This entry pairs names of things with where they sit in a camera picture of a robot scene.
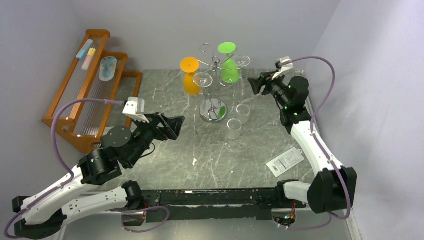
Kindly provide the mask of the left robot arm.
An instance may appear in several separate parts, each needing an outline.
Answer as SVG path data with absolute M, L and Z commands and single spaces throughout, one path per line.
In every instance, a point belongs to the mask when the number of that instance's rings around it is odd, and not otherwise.
M 40 240 L 50 237 L 71 222 L 109 210 L 137 211 L 146 206 L 136 181 L 129 180 L 106 193 L 82 197 L 132 169 L 149 154 L 155 140 L 177 140 L 184 116 L 167 117 L 163 113 L 147 114 L 135 120 L 136 128 L 113 127 L 100 139 L 100 147 L 81 158 L 71 172 L 44 191 L 28 197 L 17 196 L 12 205 L 17 218 L 14 236 Z

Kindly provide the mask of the green plastic wine glass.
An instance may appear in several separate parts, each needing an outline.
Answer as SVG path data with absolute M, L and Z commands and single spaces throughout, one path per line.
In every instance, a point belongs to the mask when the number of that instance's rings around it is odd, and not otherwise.
M 218 51 L 225 54 L 226 59 L 221 64 L 221 84 L 230 87 L 239 81 L 239 68 L 234 62 L 237 46 L 233 42 L 223 42 L 218 46 Z

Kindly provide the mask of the clear stemmed wine glass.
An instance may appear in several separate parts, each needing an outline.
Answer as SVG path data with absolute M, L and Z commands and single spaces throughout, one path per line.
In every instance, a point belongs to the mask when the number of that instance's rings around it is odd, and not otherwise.
M 210 96 L 210 91 L 208 88 L 213 83 L 213 77 L 206 72 L 199 72 L 193 76 L 193 82 L 195 85 L 201 88 L 202 95 L 208 99 Z

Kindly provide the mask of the orange plastic wine glass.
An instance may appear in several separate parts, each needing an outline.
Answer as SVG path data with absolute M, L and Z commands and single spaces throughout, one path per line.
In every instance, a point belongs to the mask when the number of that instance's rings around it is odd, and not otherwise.
M 189 56 L 181 60 L 179 67 L 184 72 L 182 85 L 188 95 L 197 95 L 201 88 L 194 83 L 194 76 L 199 69 L 200 63 L 195 57 Z

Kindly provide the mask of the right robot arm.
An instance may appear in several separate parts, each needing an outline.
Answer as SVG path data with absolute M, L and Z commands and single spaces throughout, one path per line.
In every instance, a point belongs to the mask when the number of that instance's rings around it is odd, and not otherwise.
M 352 167 L 343 166 L 317 132 L 305 107 L 309 81 L 302 76 L 294 76 L 285 84 L 284 79 L 284 75 L 278 76 L 275 71 L 247 79 L 254 95 L 273 97 L 281 124 L 299 144 L 314 173 L 312 183 L 294 179 L 280 181 L 275 188 L 276 204 L 285 208 L 296 201 L 309 205 L 316 214 L 351 210 L 357 172 Z

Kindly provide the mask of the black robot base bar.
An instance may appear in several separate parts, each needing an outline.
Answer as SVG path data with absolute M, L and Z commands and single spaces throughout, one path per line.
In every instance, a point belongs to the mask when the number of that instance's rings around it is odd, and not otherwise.
M 306 204 L 284 196 L 280 187 L 227 189 L 137 190 L 123 211 L 146 213 L 147 223 L 209 219 L 271 220 L 273 210 L 304 209 Z

